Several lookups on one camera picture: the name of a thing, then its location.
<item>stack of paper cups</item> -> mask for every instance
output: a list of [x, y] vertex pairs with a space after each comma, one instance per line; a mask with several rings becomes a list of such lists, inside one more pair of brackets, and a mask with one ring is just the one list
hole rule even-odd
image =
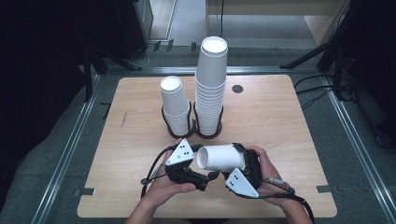
[[195, 112], [200, 134], [218, 131], [227, 77], [227, 42], [216, 36], [204, 39], [195, 73]]
[[163, 117], [176, 136], [183, 136], [192, 129], [190, 102], [178, 77], [165, 77], [161, 81]]

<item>person's right hand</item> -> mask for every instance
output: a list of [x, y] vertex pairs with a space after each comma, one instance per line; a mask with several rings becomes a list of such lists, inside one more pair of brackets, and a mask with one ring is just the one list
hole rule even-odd
[[[260, 166], [262, 168], [262, 179], [268, 179], [268, 178], [275, 178], [275, 179], [282, 179], [280, 177], [279, 172], [275, 168], [275, 166], [271, 163], [270, 159], [268, 158], [267, 152], [260, 147], [256, 146], [249, 146], [246, 147], [247, 150], [254, 150], [256, 154], [259, 157], [260, 160]], [[277, 193], [286, 193], [285, 190], [280, 189], [274, 185], [268, 184], [263, 182], [258, 188], [257, 192], [261, 196], [264, 195], [273, 195]], [[266, 202], [271, 203], [276, 206], [280, 206], [282, 202], [284, 202], [284, 199], [275, 199], [275, 198], [270, 198], [270, 199], [264, 199]]]
[[[263, 148], [250, 146], [246, 147], [246, 149], [254, 150], [258, 155], [260, 166], [262, 168], [262, 179], [282, 179], [279, 172], [268, 158], [267, 152]], [[285, 190], [265, 182], [262, 182], [262, 184], [257, 188], [257, 192], [259, 192], [261, 196], [286, 193]], [[308, 214], [305, 212], [303, 205], [294, 200], [285, 198], [269, 198], [264, 200], [268, 203], [279, 206], [285, 213], [289, 224], [312, 223]]]

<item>black wire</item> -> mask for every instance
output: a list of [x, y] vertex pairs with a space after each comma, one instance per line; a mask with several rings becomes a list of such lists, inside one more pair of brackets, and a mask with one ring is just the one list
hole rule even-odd
[[333, 87], [333, 85], [318, 86], [318, 87], [314, 87], [314, 88], [310, 88], [310, 89], [306, 89], [306, 90], [302, 90], [302, 91], [297, 91], [296, 94], [303, 94], [303, 93], [307, 93], [310, 91], [316, 91], [316, 90], [332, 88], [332, 87]]
[[283, 190], [285, 190], [285, 191], [288, 191], [287, 189], [282, 188], [280, 185], [278, 185], [278, 184], [276, 184], [276, 183], [274, 183], [274, 182], [271, 182], [269, 179], [264, 179], [264, 180], [262, 180], [262, 183], [270, 184], [270, 185], [273, 185], [273, 186], [278, 187], [278, 188], [280, 188], [280, 189], [283, 189]]
[[259, 196], [258, 198], [249, 197], [246, 195], [238, 194], [233, 192], [236, 196], [244, 198], [244, 199], [270, 199], [270, 198], [285, 198], [285, 199], [292, 199], [305, 207], [306, 212], [308, 213], [309, 219], [311, 219], [312, 223], [315, 224], [314, 213], [312, 212], [311, 206], [309, 203], [302, 197], [294, 195], [292, 193], [284, 193], [284, 194], [272, 194], [272, 195], [263, 195]]
[[306, 80], [311, 79], [311, 78], [315, 78], [315, 77], [334, 77], [334, 76], [332, 76], [332, 75], [317, 75], [317, 76], [312, 76], [312, 77], [305, 77], [305, 78], [300, 79], [298, 82], [296, 82], [296, 84], [294, 84], [294, 89], [295, 89], [295, 88], [298, 86], [298, 84], [300, 84], [301, 82], [306, 81]]
[[155, 180], [155, 179], [161, 178], [161, 177], [166, 176], [166, 175], [168, 175], [168, 174], [159, 175], [159, 176], [154, 176], [154, 177], [150, 178], [149, 180], [150, 180], [150, 181], [151, 181], [151, 180]]
[[222, 28], [222, 18], [223, 18], [223, 14], [224, 14], [224, 0], [222, 0], [222, 3], [221, 3], [220, 36], [219, 36], [219, 37], [222, 37], [222, 31], [223, 31], [223, 28]]
[[332, 91], [332, 90], [327, 90], [327, 91], [323, 92], [320, 96], [316, 97], [315, 99], [312, 99], [312, 100], [306, 102], [305, 104], [303, 104], [303, 105], [301, 106], [301, 109], [302, 109], [302, 110], [307, 109], [307, 108], [308, 108], [309, 106], [311, 106], [316, 100], [320, 99], [322, 96], [324, 96], [326, 93], [329, 93], [330, 91]]
[[148, 184], [149, 184], [150, 181], [152, 180], [152, 179], [150, 179], [151, 174], [152, 174], [152, 171], [154, 170], [154, 167], [155, 167], [155, 165], [157, 164], [158, 160], [161, 158], [161, 156], [162, 156], [165, 152], [167, 152], [167, 151], [169, 151], [169, 150], [173, 150], [173, 149], [175, 149], [175, 148], [176, 148], [176, 145], [174, 145], [173, 147], [167, 147], [166, 149], [164, 149], [164, 150], [157, 156], [157, 158], [155, 158], [154, 163], [152, 163], [151, 168], [150, 168], [149, 171], [148, 171], [148, 176], [146, 177], [146, 179], [143, 179], [143, 180], [142, 180], [142, 181], [145, 181], [145, 183], [142, 183], [142, 184], [143, 184], [143, 188], [142, 188], [142, 193], [141, 193], [141, 195], [140, 195], [140, 198], [143, 198], [143, 196], [145, 196], [145, 194], [146, 194], [146, 190], [147, 190], [147, 188], [148, 188]]
[[148, 47], [145, 50], [140, 50], [139, 52], [137, 52], [137, 55], [134, 56], [134, 58], [132, 58], [130, 61], [133, 62], [134, 60], [140, 58], [140, 56], [142, 56], [142, 54], [148, 49], [149, 49], [149, 45], [148, 45]]

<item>black tripod leg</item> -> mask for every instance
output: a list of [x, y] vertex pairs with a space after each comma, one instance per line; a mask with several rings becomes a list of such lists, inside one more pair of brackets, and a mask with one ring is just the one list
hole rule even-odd
[[100, 75], [107, 74], [107, 65], [103, 58], [98, 55], [93, 48], [88, 50], [88, 58], [90, 59], [90, 63], [95, 68], [96, 73]]
[[337, 59], [335, 60], [335, 71], [334, 71], [334, 83], [333, 83], [333, 91], [335, 96], [339, 101], [342, 101], [341, 96], [341, 78], [343, 76], [343, 62], [344, 62], [344, 52], [340, 47], [338, 49]]
[[90, 63], [90, 58], [88, 56], [88, 48], [84, 49], [84, 76], [85, 76], [85, 102], [88, 102], [88, 100], [93, 94], [91, 63]]
[[280, 65], [279, 68], [281, 68], [281, 69], [293, 69], [293, 68], [297, 67], [298, 65], [310, 60], [311, 58], [313, 58], [313, 57], [317, 56], [318, 54], [320, 54], [321, 52], [323, 52], [328, 45], [329, 45], [328, 43], [325, 43], [322, 46], [317, 47], [316, 49], [313, 49], [310, 52], [306, 53], [301, 58], [295, 60], [292, 63], [288, 63], [288, 64], [285, 64], [285, 65]]
[[107, 58], [109, 58], [113, 62], [121, 65], [122, 67], [124, 67], [124, 68], [126, 68], [128, 70], [137, 70], [135, 66], [131, 65], [130, 63], [125, 62], [123, 59], [121, 59], [121, 58], [119, 58], [119, 57], [117, 57], [115, 55], [112, 55], [111, 53], [107, 52], [106, 50], [101, 49], [99, 47], [95, 47], [95, 49], [99, 53], [103, 54], [104, 56], [106, 56]]

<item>wooden table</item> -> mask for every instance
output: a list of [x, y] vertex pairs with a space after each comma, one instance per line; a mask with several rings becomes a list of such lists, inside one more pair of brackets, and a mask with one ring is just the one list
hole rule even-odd
[[[80, 217], [128, 217], [140, 199], [140, 180], [146, 177], [157, 155], [175, 139], [161, 116], [162, 77], [127, 77], [120, 81], [103, 129], [85, 188]], [[194, 101], [194, 77], [181, 77]], [[243, 92], [232, 87], [241, 85]], [[264, 147], [282, 178], [297, 195], [306, 198], [315, 217], [334, 217], [336, 207], [304, 114], [290, 78], [285, 75], [228, 76], [222, 132], [205, 140], [196, 134], [190, 144], [224, 145], [232, 142]], [[191, 168], [202, 174], [194, 161]], [[225, 188], [222, 175], [206, 191], [179, 194], [161, 206], [155, 217], [283, 217], [282, 211], [262, 200], [236, 197]]]

